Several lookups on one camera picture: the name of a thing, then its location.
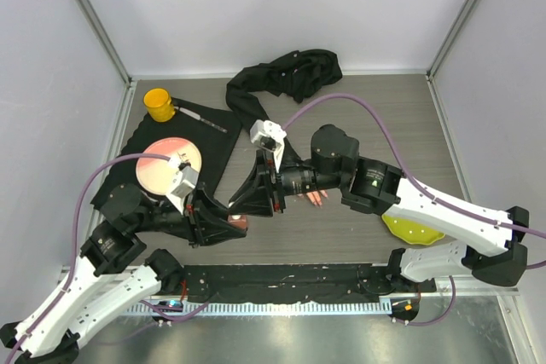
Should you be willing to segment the nail polish bottle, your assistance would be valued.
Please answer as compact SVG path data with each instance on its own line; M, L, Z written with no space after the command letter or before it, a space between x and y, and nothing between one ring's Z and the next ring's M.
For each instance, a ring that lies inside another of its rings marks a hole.
M230 215L228 217L228 223L238 229L247 229L247 217L242 215Z

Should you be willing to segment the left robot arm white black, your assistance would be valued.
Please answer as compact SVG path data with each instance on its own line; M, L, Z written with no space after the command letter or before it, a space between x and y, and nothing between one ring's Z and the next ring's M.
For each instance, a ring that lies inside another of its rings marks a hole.
M19 322L1 328L9 363L72 363L79 351L132 304L182 289L185 272L166 249L153 251L115 288L108 284L145 250L141 232L162 232L193 247L244 238L247 222L198 188L181 210L154 203L132 184L116 187L100 209L101 222L77 252L67 276Z

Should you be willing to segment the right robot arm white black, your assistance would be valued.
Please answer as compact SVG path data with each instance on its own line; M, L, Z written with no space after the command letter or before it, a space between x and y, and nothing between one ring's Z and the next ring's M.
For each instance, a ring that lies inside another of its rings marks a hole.
M360 156L358 140L332 124L313 134L310 159L283 167L285 135L270 121L259 120L251 128L256 159L229 201L231 213L271 217L284 211L288 196L337 188L343 205L381 217L390 229L405 227L412 234L431 229L452 237L442 246L392 251L385 279L394 291L459 274L511 287L525 273L527 249L513 229L527 227L527 210L494 211L460 199L443 206L438 191L413 182L397 167Z

